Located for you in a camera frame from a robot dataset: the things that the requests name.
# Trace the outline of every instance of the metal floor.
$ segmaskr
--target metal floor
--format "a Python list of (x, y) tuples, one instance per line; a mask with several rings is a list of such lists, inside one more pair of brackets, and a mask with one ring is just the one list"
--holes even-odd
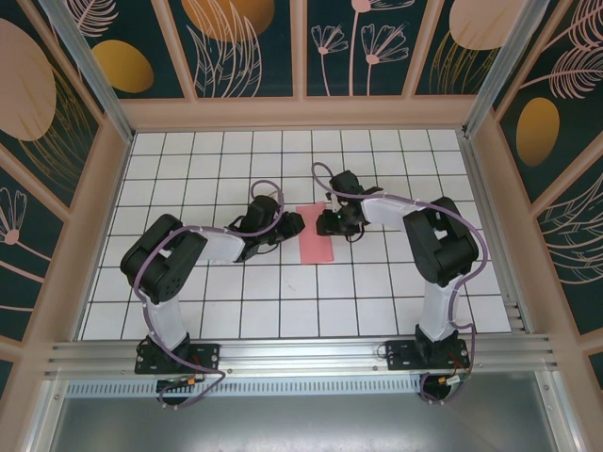
[(153, 399), (66, 399), (53, 452), (548, 452), (531, 373), (475, 375), (450, 405), (417, 394), (209, 397), (181, 412)]

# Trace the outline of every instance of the metal bracket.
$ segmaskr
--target metal bracket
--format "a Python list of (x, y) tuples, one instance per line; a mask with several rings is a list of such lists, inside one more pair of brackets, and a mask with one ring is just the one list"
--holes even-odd
[[(464, 367), (469, 367), (467, 345), (463, 339), (456, 339), (451, 353)], [(415, 341), (388, 341), (385, 343), (387, 370), (452, 370), (454, 361), (445, 359), (426, 364), (416, 351)]]

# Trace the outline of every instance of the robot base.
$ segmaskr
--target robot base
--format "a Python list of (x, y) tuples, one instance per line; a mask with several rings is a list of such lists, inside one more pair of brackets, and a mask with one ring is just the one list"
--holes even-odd
[[(183, 344), (172, 352), (191, 364), (209, 367), (210, 369), (218, 369), (220, 363), (220, 345), (218, 344), (191, 344), (187, 338), (183, 341)], [(191, 374), (194, 371), (167, 356), (147, 336), (146, 344), (140, 344), (137, 347), (134, 373), (137, 375), (182, 375)]]
[(454, 361), (463, 367), (469, 367), (467, 345), (463, 339), (458, 338), (458, 332), (452, 334), (444, 341), (432, 343), (431, 358), (426, 359), (426, 353), (419, 352), (417, 340), (387, 341), (385, 343), (385, 356), (388, 370), (453, 370)]

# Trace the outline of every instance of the flower illustration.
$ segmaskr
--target flower illustration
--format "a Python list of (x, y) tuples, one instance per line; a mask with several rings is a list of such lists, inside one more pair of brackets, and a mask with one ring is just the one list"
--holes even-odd
[(327, 90), (327, 96), (331, 96), (329, 84), (327, 83), (327, 73), (324, 69), (324, 56), (348, 50), (348, 42), (343, 40), (344, 34), (343, 31), (341, 31), (341, 25), (325, 26), (324, 31), (320, 25), (317, 25), (313, 26), (311, 31), (314, 44), (320, 53), (320, 64), (322, 66), (322, 80), (324, 81), (324, 88)]
[(348, 70), (348, 89), (350, 91), (350, 96), (354, 95), (354, 48), (356, 43), (356, 28), (358, 27), (358, 17), (360, 14), (370, 11), (408, 8), (414, 3), (415, 0), (351, 0), (351, 7), (354, 9), (355, 13), (354, 22), (351, 26), (350, 68)]
[(402, 47), (406, 42), (403, 29), (404, 25), (398, 28), (384, 25), (375, 36), (375, 24), (362, 27), (362, 46), (368, 63), (367, 96), (370, 95), (370, 72), (374, 65), (400, 61), (408, 57), (408, 47)]
[(351, 0), (351, 7), (356, 12), (369, 12), (371, 10), (387, 10), (387, 9), (400, 9), (406, 8), (413, 5), (415, 0), (395, 0), (392, 2), (385, 2), (384, 0)]
[(27, 197), (21, 191), (15, 191), (12, 200), (8, 190), (0, 188), (0, 243), (15, 245), (19, 242), (26, 207)]

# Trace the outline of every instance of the white grid mat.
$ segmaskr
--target white grid mat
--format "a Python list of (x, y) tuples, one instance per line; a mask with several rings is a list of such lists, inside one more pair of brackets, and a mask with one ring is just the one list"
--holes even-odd
[[(286, 210), (324, 201), (313, 162), (351, 170), (365, 188), (433, 201), (451, 197), (481, 228), (451, 130), (332, 130), (139, 134), (111, 220), (80, 338), (140, 339), (139, 301), (119, 270), (128, 248), (160, 215), (226, 226), (244, 215), (259, 178), (279, 184)], [(259, 186), (258, 194), (269, 194)], [(297, 239), (245, 264), (200, 263), (180, 293), (192, 338), (333, 337), (412, 334), (423, 280), (405, 234), (367, 227), (349, 244), (333, 237), (335, 262), (300, 265)], [(492, 263), (462, 291), (457, 321), (478, 332), (510, 331)]]

